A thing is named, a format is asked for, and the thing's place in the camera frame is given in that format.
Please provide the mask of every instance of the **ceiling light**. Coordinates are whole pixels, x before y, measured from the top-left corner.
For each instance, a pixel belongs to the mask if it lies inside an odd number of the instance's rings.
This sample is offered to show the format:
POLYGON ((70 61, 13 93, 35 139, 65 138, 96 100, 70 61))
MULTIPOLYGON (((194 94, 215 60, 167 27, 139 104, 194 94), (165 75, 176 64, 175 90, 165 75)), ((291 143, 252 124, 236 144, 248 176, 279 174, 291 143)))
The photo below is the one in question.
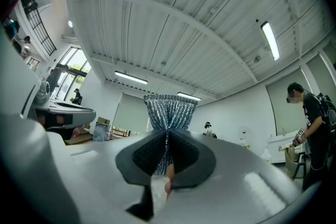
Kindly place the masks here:
POLYGON ((136 77, 133 77, 133 76, 130 76, 130 75, 118 72, 118 71, 115 71, 114 74, 116 74, 117 76, 126 78, 126 79, 134 80, 134 81, 139 82, 139 83, 147 84, 146 80, 139 79, 139 78, 136 78, 136 77))
POLYGON ((192 95, 189 95, 189 94, 186 94, 186 93, 183 93, 183 92, 178 92, 177 95, 187 97, 189 99, 194 99, 194 100, 197 100, 197 101, 201 100, 201 98, 199 98, 199 97, 192 96, 192 95))
POLYGON ((277 42, 275 40, 275 36, 273 34, 271 25, 269 24, 269 22, 264 22, 261 25, 261 29, 263 30, 263 32, 264 32, 264 34, 267 38, 267 41, 269 43, 269 46, 271 47, 271 51, 272 51, 272 54, 273 54, 274 61, 278 60, 280 58, 280 54, 279 54, 278 45, 277 45, 277 42))

